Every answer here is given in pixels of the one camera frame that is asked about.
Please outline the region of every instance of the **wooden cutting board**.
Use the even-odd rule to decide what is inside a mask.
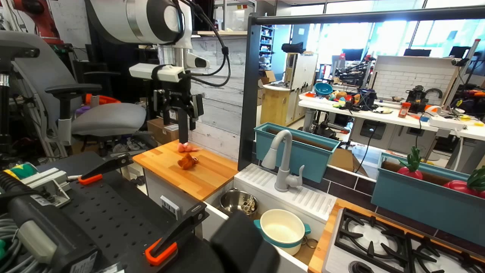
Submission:
[[[237,166],[206,149],[197,146],[195,149],[191,157],[198,163],[191,171],[181,171],[177,165],[184,157],[178,154],[178,142],[136,155],[133,162],[159,177],[160,184],[171,184],[197,201],[204,201],[236,175]]]

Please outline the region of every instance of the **cardboard box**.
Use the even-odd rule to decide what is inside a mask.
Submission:
[[[178,125],[165,127],[162,119],[148,121],[147,128],[157,145],[165,145],[178,139]]]

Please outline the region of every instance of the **orange handle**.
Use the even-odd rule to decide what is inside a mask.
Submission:
[[[90,184],[95,184],[98,181],[101,181],[101,180],[103,180],[103,175],[94,175],[94,177],[89,177],[86,180],[78,178],[78,184],[80,186],[90,186]]]
[[[148,265],[151,268],[157,268],[166,262],[169,262],[175,254],[177,254],[177,249],[178,249],[178,245],[177,243],[171,243],[162,254],[153,257],[151,256],[151,251],[160,243],[162,240],[156,240],[153,245],[150,245],[147,249],[145,249],[145,260],[148,262]]]

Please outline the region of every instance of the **white countertop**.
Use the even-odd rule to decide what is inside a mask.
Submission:
[[[371,111],[353,113],[348,110],[333,108],[331,104],[333,102],[330,102],[327,99],[306,98],[304,95],[301,95],[298,107],[307,108],[307,110],[324,111],[324,113],[334,113],[334,114],[341,114],[341,116],[350,116],[350,118],[363,119],[363,121],[372,121],[372,122],[380,122],[380,124],[388,124],[388,125],[419,130],[419,122],[416,119],[409,118],[409,116],[406,119],[397,118],[398,110],[392,110],[391,114],[375,114]],[[475,122],[472,122],[472,121],[462,122],[462,124],[466,125],[466,130],[459,131],[457,133],[459,137],[485,142],[485,127],[474,127]],[[428,133],[438,133],[438,128],[428,127],[427,122],[421,122],[421,130],[428,131]]]

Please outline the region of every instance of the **black pegboard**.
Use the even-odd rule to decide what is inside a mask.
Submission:
[[[157,218],[159,225],[156,225],[140,215],[142,209],[130,204],[107,184],[72,186],[72,192],[71,204],[65,207],[63,213],[101,251],[97,269],[118,263],[124,272],[156,272],[147,266],[142,253],[174,224],[174,218],[168,212],[160,209],[159,215],[153,216]]]
[[[101,162],[95,154],[80,154],[39,166],[37,171],[56,168],[68,177],[83,175]],[[147,245],[162,237],[174,224],[174,216],[144,196],[134,184],[116,172],[104,174],[90,187],[71,184],[71,202],[62,212],[72,219],[97,245],[100,257],[95,269],[118,265],[125,273],[216,273],[218,259],[209,243],[189,237],[174,260],[162,269],[148,268],[142,254]]]

